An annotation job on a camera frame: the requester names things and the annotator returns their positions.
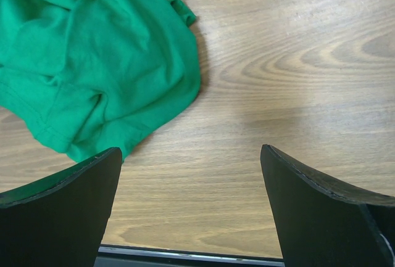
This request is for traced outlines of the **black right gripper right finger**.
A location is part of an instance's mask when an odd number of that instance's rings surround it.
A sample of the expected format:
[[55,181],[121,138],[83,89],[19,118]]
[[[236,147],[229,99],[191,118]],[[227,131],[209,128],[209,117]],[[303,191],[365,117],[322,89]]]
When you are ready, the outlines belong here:
[[260,163],[285,266],[394,266],[394,197],[263,145]]

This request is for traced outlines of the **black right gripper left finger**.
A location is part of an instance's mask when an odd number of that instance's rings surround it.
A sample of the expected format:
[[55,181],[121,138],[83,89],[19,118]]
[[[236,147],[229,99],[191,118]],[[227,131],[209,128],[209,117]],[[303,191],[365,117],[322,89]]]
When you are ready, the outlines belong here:
[[122,166],[110,148],[1,193],[1,266],[93,266]]

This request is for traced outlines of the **green t shirt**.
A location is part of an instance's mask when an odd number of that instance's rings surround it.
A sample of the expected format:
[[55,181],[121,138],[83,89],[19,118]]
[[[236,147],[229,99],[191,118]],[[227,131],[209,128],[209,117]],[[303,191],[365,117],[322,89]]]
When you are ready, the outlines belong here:
[[126,157],[196,98],[195,20],[181,0],[1,0],[1,105],[76,162]]

